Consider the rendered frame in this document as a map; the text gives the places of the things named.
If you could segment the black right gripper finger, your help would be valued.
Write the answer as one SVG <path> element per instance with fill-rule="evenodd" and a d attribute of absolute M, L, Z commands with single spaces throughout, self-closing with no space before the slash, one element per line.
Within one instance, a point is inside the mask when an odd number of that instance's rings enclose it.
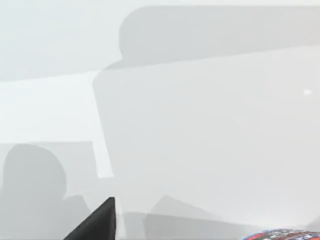
<path fill-rule="evenodd" d="M 63 240 L 116 240 L 117 215 L 114 196 L 106 199 Z"/>

